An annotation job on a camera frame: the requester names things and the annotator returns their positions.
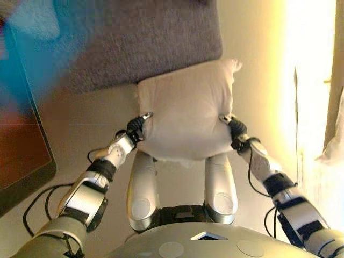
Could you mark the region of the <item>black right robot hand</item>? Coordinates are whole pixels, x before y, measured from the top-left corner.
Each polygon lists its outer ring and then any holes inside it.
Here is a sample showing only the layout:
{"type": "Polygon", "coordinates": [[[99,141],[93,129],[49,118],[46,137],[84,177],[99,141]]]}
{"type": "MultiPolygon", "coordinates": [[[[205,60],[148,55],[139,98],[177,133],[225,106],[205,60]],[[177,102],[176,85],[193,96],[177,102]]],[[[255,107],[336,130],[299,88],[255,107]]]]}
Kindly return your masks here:
{"type": "Polygon", "coordinates": [[[235,115],[221,114],[219,119],[229,128],[232,141],[235,141],[241,135],[247,134],[247,126],[235,115]]]}

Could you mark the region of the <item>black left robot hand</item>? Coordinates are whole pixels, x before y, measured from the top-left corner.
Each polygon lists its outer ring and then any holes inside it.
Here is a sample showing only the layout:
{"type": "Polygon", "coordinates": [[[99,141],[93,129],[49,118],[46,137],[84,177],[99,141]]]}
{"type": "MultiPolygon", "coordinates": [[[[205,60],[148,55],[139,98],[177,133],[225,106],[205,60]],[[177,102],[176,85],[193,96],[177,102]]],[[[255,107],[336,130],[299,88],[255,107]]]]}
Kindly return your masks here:
{"type": "Polygon", "coordinates": [[[147,119],[153,116],[153,112],[147,112],[143,116],[138,116],[130,120],[127,124],[127,135],[131,138],[134,144],[137,144],[144,139],[144,123],[147,119]]]}

